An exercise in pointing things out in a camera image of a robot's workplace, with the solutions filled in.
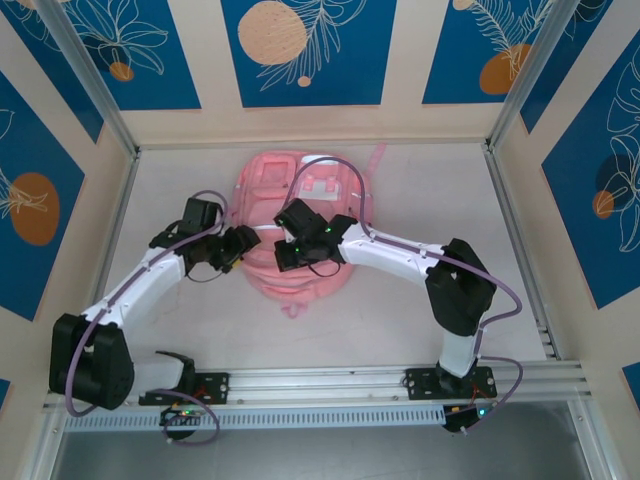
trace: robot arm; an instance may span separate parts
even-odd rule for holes
[[[160,299],[197,263],[209,263],[228,273],[260,239],[246,226],[204,235],[221,223],[220,206],[190,198],[182,220],[160,232],[149,244],[140,263],[116,288],[81,315],[63,315],[53,330],[49,387],[65,393],[67,376],[81,337],[99,317],[75,368],[73,397],[114,409],[129,395],[155,389],[190,393],[195,367],[187,357],[154,352],[132,355],[127,337],[154,318]],[[197,234],[201,238],[185,243]]]
[[[476,336],[491,306],[496,286],[438,258],[451,257],[486,272],[471,247],[454,239],[449,245],[416,243],[363,226],[336,215],[330,222],[295,199],[276,217],[287,240],[276,243],[281,271],[323,261],[366,265],[426,287],[436,321],[444,328],[439,359],[441,380],[466,377],[476,362]]]

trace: blue panel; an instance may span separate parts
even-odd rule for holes
[[[3,380],[0,378],[0,412],[2,411],[2,405],[4,405],[4,400],[7,398],[7,394],[9,393],[9,387],[11,383],[7,380]]]
[[[528,132],[538,123],[611,2],[612,0],[582,0],[578,5],[573,18],[564,29],[564,35],[560,37],[520,110]]]
[[[598,308],[640,286],[640,33],[542,164]]]
[[[396,0],[222,0],[245,108],[379,105]]]
[[[423,103],[502,102],[552,3],[450,0]]]
[[[84,174],[0,74],[0,306],[33,320]]]
[[[636,405],[640,408],[640,363],[634,363],[622,369],[629,384]]]
[[[0,0],[0,10],[91,139],[94,143],[97,142],[104,120],[60,52],[58,45],[49,35],[40,16],[35,10],[25,7],[17,0]]]
[[[62,5],[120,109],[200,108],[167,0]]]

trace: pink bag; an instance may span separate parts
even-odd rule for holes
[[[373,201],[369,176],[377,166],[384,145],[378,146],[363,174],[367,192],[365,221],[371,222]],[[353,272],[352,265],[332,261],[315,264],[314,270],[300,268],[280,272],[276,265],[274,243],[284,239],[284,232],[273,218],[282,209],[289,186],[298,168],[312,159],[331,156],[294,151],[261,153],[240,174],[232,200],[232,222],[253,228],[262,243],[244,256],[242,269],[249,283],[264,295],[282,303],[282,311],[295,318],[307,309],[310,301],[331,295],[342,287]],[[360,215],[360,184],[355,174],[335,161],[318,162],[298,179],[292,197],[303,199],[327,221],[334,215]]]

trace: white floor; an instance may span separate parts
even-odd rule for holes
[[[364,168],[375,145],[278,144],[336,153]],[[261,146],[144,151],[109,275],[112,288],[149,241],[182,215],[202,189],[229,196],[244,164]],[[481,352],[519,360],[545,354],[480,145],[389,145],[373,180],[376,228],[416,241],[468,241],[487,269],[516,290],[525,308],[494,324]],[[194,270],[207,278],[209,267]],[[130,348],[189,355],[201,369],[382,366],[435,363],[442,330],[426,291],[359,267],[337,294],[296,320],[233,271],[208,284],[184,280],[159,318],[128,339]],[[502,292],[489,314],[513,308]]]

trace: cream wall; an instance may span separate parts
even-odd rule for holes
[[[554,325],[579,358],[631,478],[639,478],[640,412],[622,367],[640,361],[640,289],[597,310],[541,163],[640,28],[637,0],[615,0],[530,136],[518,119],[498,149]]]
[[[169,0],[202,110],[123,116],[141,145],[486,138],[501,103],[422,105],[448,3],[398,0],[380,106],[243,109],[220,1]]]
[[[107,128],[93,143],[1,14],[0,45],[0,70],[85,174],[35,320],[0,308],[0,378],[12,385],[0,418],[0,478],[9,480],[39,433],[34,425],[48,388],[53,323],[91,300],[129,161]]]

